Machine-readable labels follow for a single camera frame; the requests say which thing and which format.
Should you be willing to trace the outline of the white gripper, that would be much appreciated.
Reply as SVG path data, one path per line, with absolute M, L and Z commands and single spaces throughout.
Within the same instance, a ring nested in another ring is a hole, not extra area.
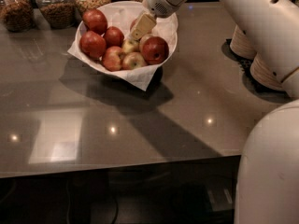
M 156 17 L 168 18 L 175 13 L 182 4 L 188 0 L 143 0 L 143 6 L 148 11 L 142 11 L 137 16 L 137 21 L 129 37 L 139 40 L 149 33 L 156 25 Z

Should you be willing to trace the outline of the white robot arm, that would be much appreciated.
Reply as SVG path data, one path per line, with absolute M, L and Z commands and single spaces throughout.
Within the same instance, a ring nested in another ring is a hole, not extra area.
M 144 0 L 167 18 L 187 0 Z M 276 82 L 256 94 L 282 105 L 252 129 L 241 155 L 234 224 L 299 224 L 299 7 L 290 0 L 220 0 Z

